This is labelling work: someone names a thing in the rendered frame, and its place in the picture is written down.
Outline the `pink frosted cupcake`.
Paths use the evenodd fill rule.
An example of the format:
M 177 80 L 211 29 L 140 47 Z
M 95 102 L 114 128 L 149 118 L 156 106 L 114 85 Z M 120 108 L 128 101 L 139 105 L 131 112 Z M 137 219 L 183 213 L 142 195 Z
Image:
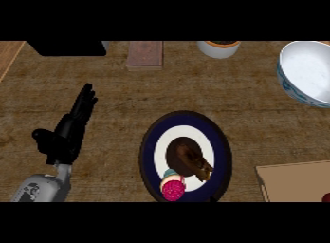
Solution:
M 168 201 L 179 201 L 184 195 L 184 177 L 174 169 L 168 169 L 164 173 L 159 190 Z

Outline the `white pot with dark soil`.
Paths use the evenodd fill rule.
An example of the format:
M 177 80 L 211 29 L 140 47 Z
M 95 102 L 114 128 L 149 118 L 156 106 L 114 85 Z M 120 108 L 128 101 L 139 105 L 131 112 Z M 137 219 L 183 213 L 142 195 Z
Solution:
M 227 59 L 230 58 L 239 49 L 241 42 L 235 41 L 230 44 L 217 44 L 211 41 L 199 41 L 198 47 L 202 53 L 215 59 Z

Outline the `reddish brown wooden block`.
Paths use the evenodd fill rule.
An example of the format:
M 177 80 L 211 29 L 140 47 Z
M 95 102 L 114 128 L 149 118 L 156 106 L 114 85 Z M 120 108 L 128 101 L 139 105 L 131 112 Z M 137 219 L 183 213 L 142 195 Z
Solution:
M 125 66 L 130 71 L 161 70 L 164 67 L 164 42 L 131 41 Z

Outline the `dark blue and white plate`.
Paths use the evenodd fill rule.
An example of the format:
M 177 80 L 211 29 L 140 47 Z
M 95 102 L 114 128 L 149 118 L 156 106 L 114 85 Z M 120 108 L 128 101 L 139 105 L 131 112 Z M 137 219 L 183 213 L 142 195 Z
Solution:
M 233 174 L 233 153 L 226 135 L 215 122 L 195 111 L 176 111 L 152 124 L 143 137 L 139 164 L 142 178 L 156 201 L 165 202 L 161 180 L 170 169 L 167 150 L 177 138 L 189 138 L 214 171 L 210 181 L 201 182 L 195 175 L 184 178 L 186 190 L 179 202 L 217 201 L 227 191 Z

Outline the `black appliance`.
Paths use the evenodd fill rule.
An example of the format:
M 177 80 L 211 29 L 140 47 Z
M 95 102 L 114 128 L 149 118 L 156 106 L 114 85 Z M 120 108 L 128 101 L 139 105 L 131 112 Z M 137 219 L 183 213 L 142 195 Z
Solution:
M 100 41 L 30 41 L 28 44 L 41 56 L 106 55 Z

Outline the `white and blue bowl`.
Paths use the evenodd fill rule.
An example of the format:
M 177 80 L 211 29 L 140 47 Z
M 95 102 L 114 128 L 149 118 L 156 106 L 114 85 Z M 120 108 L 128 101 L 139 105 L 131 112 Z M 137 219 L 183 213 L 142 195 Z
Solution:
M 294 41 L 277 59 L 277 80 L 301 103 L 330 108 L 330 46 L 319 41 Z

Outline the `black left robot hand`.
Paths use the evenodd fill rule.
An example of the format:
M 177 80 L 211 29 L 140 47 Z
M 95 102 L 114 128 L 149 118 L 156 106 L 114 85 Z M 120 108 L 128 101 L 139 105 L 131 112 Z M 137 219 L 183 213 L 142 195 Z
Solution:
M 93 85 L 86 84 L 77 96 L 72 109 L 61 119 L 55 130 L 37 129 L 33 132 L 38 150 L 47 155 L 47 164 L 72 165 L 75 162 L 96 102 L 97 97 Z

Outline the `tan cardboard box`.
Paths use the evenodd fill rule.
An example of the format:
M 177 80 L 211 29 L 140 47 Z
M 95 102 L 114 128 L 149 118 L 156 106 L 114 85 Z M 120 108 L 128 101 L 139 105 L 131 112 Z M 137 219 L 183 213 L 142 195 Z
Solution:
M 330 160 L 255 168 L 266 202 L 322 202 L 330 193 Z

